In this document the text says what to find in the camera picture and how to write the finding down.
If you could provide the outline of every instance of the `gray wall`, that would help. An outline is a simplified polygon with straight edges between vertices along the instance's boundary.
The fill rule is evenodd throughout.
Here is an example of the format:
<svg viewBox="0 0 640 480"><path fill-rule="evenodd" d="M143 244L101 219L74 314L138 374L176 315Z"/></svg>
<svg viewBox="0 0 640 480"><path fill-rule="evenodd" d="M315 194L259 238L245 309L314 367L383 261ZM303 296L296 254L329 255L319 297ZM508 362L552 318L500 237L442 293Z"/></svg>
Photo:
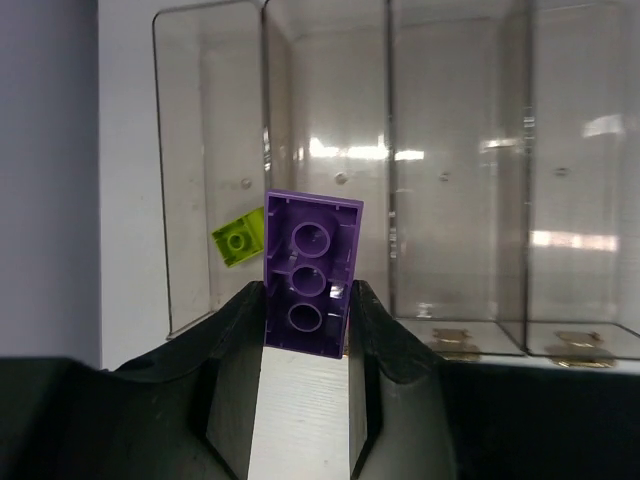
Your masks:
<svg viewBox="0 0 640 480"><path fill-rule="evenodd" d="M0 356L100 362L97 1L0 1Z"/></svg>

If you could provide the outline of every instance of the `underside of purple brick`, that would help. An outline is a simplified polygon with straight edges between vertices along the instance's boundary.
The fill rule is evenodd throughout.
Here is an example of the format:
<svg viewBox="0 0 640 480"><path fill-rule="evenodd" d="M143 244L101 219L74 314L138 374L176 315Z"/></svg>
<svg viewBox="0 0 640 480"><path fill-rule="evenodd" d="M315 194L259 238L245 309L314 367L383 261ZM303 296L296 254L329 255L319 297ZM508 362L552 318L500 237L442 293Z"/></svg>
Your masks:
<svg viewBox="0 0 640 480"><path fill-rule="evenodd" d="M341 358L363 202L270 190L265 345Z"/></svg>

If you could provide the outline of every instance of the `transparent plastic drawer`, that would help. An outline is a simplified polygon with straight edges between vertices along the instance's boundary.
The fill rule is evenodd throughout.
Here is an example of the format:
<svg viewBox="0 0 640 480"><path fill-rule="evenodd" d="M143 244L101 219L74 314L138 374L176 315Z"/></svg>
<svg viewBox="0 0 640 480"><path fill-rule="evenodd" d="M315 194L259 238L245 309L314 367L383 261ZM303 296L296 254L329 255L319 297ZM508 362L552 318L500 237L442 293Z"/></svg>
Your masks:
<svg viewBox="0 0 640 480"><path fill-rule="evenodd" d="M154 21L172 332L262 279L262 255L227 268L211 236L264 203L260 36L251 2Z"/></svg>
<svg viewBox="0 0 640 480"><path fill-rule="evenodd" d="M384 5L269 0L264 28L271 184L364 201L356 278L388 305Z"/></svg>
<svg viewBox="0 0 640 480"><path fill-rule="evenodd" d="M640 356L640 4L540 1L529 348Z"/></svg>
<svg viewBox="0 0 640 480"><path fill-rule="evenodd" d="M468 341L454 349L520 354L524 6L269 0L265 12L272 183L364 200L356 277L423 341L456 330Z"/></svg>

